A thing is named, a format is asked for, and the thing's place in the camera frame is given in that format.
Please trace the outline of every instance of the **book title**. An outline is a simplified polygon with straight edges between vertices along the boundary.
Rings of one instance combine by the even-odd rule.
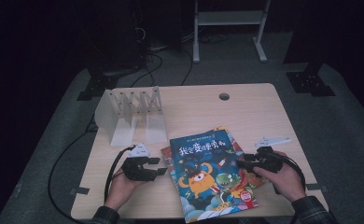
[[[213,138],[214,136],[203,136],[203,137],[198,137],[198,138],[193,138],[188,140],[187,142],[194,142],[191,147],[181,147],[178,151],[179,151],[179,155],[181,156],[185,156],[188,154],[193,154],[196,152],[203,152],[203,151],[208,151],[208,150],[212,150],[215,148],[218,148],[219,146],[226,146],[226,143],[224,143],[223,141],[216,141],[216,140],[212,140],[210,142],[207,142],[205,144],[200,144],[197,143],[197,141],[199,140],[205,140],[205,139],[209,139],[209,138]]]

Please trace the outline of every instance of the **gray carpet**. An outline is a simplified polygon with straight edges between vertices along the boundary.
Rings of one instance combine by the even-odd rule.
[[[215,45],[201,44],[201,62],[192,66],[185,85],[272,83],[278,91],[301,146],[311,164],[318,184],[326,187],[325,198],[340,223],[364,223],[364,108],[348,90],[343,77],[331,67],[322,66],[319,75],[336,96],[313,97],[295,93],[286,72],[302,71],[306,64],[283,64],[291,33],[265,34],[263,48],[269,59],[261,63],[252,43],[253,34],[230,35]],[[184,46],[192,52],[192,45]],[[152,73],[155,85],[177,86],[190,68],[185,51],[157,53],[161,67]],[[159,65],[159,58],[148,57],[147,69]],[[146,70],[123,77],[118,86],[130,87]],[[54,202],[70,213],[76,189],[89,157],[95,133],[83,134],[99,102],[77,101],[90,80],[87,70],[77,74],[60,101],[35,153],[21,176],[19,188],[11,195],[0,223],[74,223],[57,211],[48,197],[51,180]],[[150,86],[150,76],[135,86]],[[271,223],[288,223],[290,217],[268,218]]]

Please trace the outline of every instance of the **jacket sleeve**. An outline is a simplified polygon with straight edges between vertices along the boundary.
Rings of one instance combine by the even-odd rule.
[[[307,196],[292,203],[302,224],[336,224],[336,220],[315,196]]]
[[[115,210],[101,206],[98,208],[94,217],[89,222],[90,224],[117,224],[119,221],[119,213]]]

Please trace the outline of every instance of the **dark background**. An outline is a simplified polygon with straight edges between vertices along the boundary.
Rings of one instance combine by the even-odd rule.
[[[191,0],[123,2],[139,9],[133,10],[134,20],[124,20],[146,27],[149,36],[178,47],[180,37],[192,32]],[[75,75],[88,66],[125,69],[141,63],[132,53],[141,49],[124,45],[127,50],[112,50],[118,46],[109,48],[101,38],[114,36],[123,43],[136,37],[125,22],[115,21],[123,18],[104,21],[96,4],[114,3],[0,0],[0,212]],[[202,9],[213,6],[240,9],[258,4],[202,0]],[[364,2],[273,1],[265,32],[282,31],[295,31],[286,63],[309,62],[320,51],[364,105]]]

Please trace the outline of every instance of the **colorful book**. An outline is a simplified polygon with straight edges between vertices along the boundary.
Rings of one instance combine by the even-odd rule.
[[[161,150],[187,223],[257,207],[262,180],[239,169],[244,152],[225,127],[170,140]]]

